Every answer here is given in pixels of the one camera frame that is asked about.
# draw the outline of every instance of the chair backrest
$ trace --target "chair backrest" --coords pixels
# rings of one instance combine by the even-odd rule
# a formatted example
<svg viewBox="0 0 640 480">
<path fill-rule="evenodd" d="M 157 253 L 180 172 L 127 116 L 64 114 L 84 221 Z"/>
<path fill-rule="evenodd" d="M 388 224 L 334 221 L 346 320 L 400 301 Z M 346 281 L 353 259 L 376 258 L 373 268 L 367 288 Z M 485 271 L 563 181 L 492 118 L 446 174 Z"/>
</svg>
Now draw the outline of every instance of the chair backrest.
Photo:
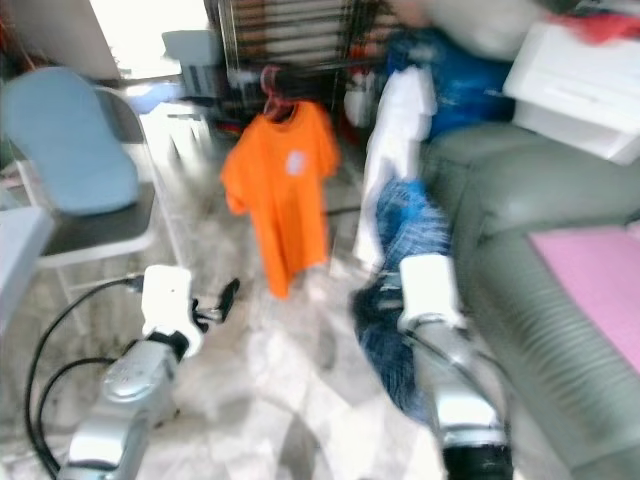
<svg viewBox="0 0 640 480">
<path fill-rule="evenodd" d="M 168 57 L 180 62 L 185 94 L 188 97 L 218 98 L 215 66 L 220 63 L 220 39 L 211 30 L 164 32 L 162 40 Z"/>
<path fill-rule="evenodd" d="M 30 160 L 53 204 L 70 215 L 135 203 L 138 176 L 87 81 L 51 67 L 18 77 L 2 92 L 2 125 Z"/>
</svg>

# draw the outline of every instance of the marble floor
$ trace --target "marble floor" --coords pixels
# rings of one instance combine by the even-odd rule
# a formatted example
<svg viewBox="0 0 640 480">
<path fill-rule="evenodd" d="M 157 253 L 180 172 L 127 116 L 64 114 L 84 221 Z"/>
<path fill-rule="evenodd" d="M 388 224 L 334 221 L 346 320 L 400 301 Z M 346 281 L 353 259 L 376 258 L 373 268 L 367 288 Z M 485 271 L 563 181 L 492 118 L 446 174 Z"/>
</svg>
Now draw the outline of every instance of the marble floor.
<svg viewBox="0 0 640 480">
<path fill-rule="evenodd" d="M 348 253 L 356 216 L 331 218 L 331 261 L 301 275 L 290 298 L 278 301 L 267 290 L 249 219 L 228 212 L 217 180 L 232 140 L 194 136 L 189 122 L 170 122 L 161 110 L 144 121 L 181 215 L 194 294 L 212 304 L 231 278 L 243 285 L 227 323 L 210 330 L 202 352 L 180 366 L 175 400 L 181 414 L 154 431 L 138 478 L 442 478 L 433 437 L 392 405 L 353 334 L 349 294 L 365 281 Z M 329 208 L 357 204 L 362 154 L 352 147 L 344 152 L 343 168 L 326 186 Z M 115 276 L 167 261 L 160 241 L 144 254 L 71 274 Z M 21 392 L 38 334 L 64 303 L 55 276 L 39 272 L 2 339 L 0 455 L 16 480 L 46 478 L 23 436 Z M 83 353 L 117 352 L 139 334 L 139 309 L 139 297 L 124 290 L 92 300 L 82 311 L 89 337 L 73 322 L 63 327 L 45 352 L 39 385 Z M 91 403 L 97 373 L 87 367 L 70 375 L 45 411 L 60 458 Z"/>
</svg>

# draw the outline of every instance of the red hanger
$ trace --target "red hanger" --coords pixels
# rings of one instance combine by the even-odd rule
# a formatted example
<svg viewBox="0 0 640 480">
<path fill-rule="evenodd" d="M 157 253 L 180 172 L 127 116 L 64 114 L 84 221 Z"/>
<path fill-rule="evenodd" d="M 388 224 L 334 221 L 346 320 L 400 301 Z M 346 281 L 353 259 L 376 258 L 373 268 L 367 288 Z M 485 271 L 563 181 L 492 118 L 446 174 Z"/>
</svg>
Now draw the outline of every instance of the red hanger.
<svg viewBox="0 0 640 480">
<path fill-rule="evenodd" d="M 294 107 L 294 104 L 283 98 L 275 88 L 276 74 L 279 71 L 280 67 L 267 65 L 260 74 L 260 86 L 265 95 L 267 95 L 267 102 L 262 113 L 273 122 L 282 122 L 288 118 Z"/>
</svg>

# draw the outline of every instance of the chair seat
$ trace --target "chair seat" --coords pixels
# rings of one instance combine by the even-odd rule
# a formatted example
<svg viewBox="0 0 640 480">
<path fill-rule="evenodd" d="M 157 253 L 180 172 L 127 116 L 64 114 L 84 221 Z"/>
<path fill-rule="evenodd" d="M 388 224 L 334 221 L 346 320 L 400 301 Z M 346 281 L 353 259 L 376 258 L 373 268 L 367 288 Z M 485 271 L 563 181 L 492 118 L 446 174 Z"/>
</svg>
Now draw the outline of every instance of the chair seat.
<svg viewBox="0 0 640 480">
<path fill-rule="evenodd" d="M 56 213 L 55 231 L 40 264 L 53 267 L 59 263 L 77 263 L 117 255 L 118 245 L 127 247 L 123 248 L 124 254 L 132 250 L 130 242 L 135 241 L 140 241 L 140 247 L 136 250 L 146 248 L 153 241 L 149 227 L 154 199 L 153 183 L 143 183 L 140 184 L 138 201 L 121 210 L 88 216 Z"/>
</svg>

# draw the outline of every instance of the pink cloth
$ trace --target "pink cloth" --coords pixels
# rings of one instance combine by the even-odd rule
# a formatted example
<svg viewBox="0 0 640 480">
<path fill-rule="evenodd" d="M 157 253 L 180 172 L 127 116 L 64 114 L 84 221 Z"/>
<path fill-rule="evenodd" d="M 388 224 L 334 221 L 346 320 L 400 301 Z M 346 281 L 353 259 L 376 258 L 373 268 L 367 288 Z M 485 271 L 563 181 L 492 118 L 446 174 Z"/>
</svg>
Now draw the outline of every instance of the pink cloth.
<svg viewBox="0 0 640 480">
<path fill-rule="evenodd" d="M 640 237 L 621 227 L 531 235 L 569 296 L 640 373 Z"/>
</svg>

